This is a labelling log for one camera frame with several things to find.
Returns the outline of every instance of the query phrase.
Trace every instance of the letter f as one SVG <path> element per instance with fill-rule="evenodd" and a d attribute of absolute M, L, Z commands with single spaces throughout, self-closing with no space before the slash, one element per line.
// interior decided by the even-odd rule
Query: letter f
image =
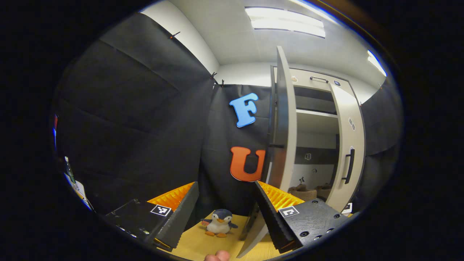
<path fill-rule="evenodd" d="M 257 101 L 258 95 L 250 93 L 229 103 L 229 105 L 232 105 L 235 109 L 235 113 L 237 114 L 238 118 L 237 127 L 239 128 L 252 124 L 256 121 L 256 118 L 250 116 L 248 113 L 248 111 L 251 111 L 251 113 L 256 113 L 256 105 L 252 101 L 249 101 L 248 105 L 245 105 L 245 101 L 247 100 Z"/>

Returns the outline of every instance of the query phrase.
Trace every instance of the black handle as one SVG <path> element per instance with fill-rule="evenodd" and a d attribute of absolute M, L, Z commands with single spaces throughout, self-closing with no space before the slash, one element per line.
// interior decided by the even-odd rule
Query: black handle
<path fill-rule="evenodd" d="M 329 81 L 328 81 L 328 80 L 326 80 L 326 79 L 323 79 L 323 78 L 319 78 L 319 77 L 312 77 L 312 76 L 311 76 L 309 79 L 310 79 L 310 80 L 312 80 L 312 79 L 320 79 L 320 80 L 324 80 L 326 84 L 328 84 L 328 83 L 329 83 Z"/>
<path fill-rule="evenodd" d="M 345 184 L 348 184 L 349 179 L 351 178 L 351 172 L 353 171 L 354 149 L 351 149 L 350 154 L 347 154 L 346 156 L 350 157 L 350 159 L 349 159 L 349 167 L 348 167 L 348 175 L 347 175 L 347 177 L 343 177 L 342 179 L 345 180 Z"/>

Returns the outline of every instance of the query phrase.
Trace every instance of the penguin plush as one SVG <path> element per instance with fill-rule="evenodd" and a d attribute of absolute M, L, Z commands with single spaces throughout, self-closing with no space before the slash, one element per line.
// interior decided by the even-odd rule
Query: penguin plush
<path fill-rule="evenodd" d="M 227 209 L 218 209 L 213 212 L 213 219 L 202 219 L 202 224 L 206 226 L 206 235 L 226 237 L 231 228 L 238 226 L 231 222 L 232 212 Z"/>

